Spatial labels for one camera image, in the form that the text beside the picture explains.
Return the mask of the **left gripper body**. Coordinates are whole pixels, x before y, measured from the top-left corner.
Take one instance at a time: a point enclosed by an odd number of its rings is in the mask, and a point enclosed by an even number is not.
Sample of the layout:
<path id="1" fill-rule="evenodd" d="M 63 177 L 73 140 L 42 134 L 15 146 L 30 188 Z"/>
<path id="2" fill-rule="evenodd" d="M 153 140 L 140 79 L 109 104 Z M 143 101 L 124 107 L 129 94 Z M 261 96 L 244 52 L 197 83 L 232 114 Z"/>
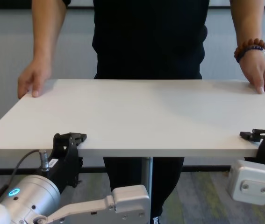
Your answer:
<path id="1" fill-rule="evenodd" d="M 57 162 L 49 168 L 49 171 L 41 171 L 40 174 L 53 182 L 60 193 L 66 186 L 75 188 L 78 157 L 80 157 L 78 149 L 63 149 L 63 134 L 57 133 L 53 137 L 53 149 L 49 157 L 50 160 L 57 159 Z"/>

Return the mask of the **person right hand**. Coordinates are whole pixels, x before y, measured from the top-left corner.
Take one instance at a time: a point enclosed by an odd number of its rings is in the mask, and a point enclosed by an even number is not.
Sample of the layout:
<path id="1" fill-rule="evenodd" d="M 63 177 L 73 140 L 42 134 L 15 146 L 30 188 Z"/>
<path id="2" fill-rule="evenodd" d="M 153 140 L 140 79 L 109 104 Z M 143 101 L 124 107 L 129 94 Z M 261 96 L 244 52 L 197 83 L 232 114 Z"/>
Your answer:
<path id="1" fill-rule="evenodd" d="M 17 96 L 21 99 L 29 91 L 34 98 L 41 95 L 45 82 L 50 78 L 52 63 L 44 58 L 34 58 L 18 77 Z"/>

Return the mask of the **person left hand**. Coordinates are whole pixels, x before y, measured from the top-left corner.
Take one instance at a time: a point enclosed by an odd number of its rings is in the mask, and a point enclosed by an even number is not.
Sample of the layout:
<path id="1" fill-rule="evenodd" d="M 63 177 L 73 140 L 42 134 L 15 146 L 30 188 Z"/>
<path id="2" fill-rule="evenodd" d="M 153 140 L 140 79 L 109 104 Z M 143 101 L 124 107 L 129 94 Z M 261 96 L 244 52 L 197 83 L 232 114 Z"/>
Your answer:
<path id="1" fill-rule="evenodd" d="M 265 55 L 259 50 L 250 50 L 240 59 L 240 68 L 257 93 L 265 92 Z"/>

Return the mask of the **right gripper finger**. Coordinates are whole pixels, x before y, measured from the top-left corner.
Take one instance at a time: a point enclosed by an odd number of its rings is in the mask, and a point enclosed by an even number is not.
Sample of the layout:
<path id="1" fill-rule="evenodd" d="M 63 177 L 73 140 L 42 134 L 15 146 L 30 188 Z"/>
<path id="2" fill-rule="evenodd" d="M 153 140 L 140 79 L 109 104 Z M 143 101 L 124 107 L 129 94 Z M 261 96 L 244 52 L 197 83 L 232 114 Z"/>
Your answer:
<path id="1" fill-rule="evenodd" d="M 240 132 L 239 136 L 247 141 L 260 142 L 265 138 L 265 129 L 253 129 L 251 132 Z"/>

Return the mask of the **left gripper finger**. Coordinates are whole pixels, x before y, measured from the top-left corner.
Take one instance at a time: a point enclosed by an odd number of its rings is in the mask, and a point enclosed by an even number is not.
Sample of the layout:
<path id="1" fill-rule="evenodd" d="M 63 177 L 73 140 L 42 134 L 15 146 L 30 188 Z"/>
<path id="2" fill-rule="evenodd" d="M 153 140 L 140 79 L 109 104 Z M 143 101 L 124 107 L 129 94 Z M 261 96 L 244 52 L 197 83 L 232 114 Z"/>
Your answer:
<path id="1" fill-rule="evenodd" d="M 83 166 L 83 157 L 78 157 L 78 165 L 77 165 L 77 172 L 76 172 L 76 176 L 75 176 L 75 187 L 77 187 L 78 184 L 81 183 L 81 181 L 79 180 L 79 174 L 80 174 L 80 170 Z"/>
<path id="2" fill-rule="evenodd" d="M 63 149 L 78 149 L 78 146 L 87 139 L 85 133 L 66 133 L 63 134 Z"/>

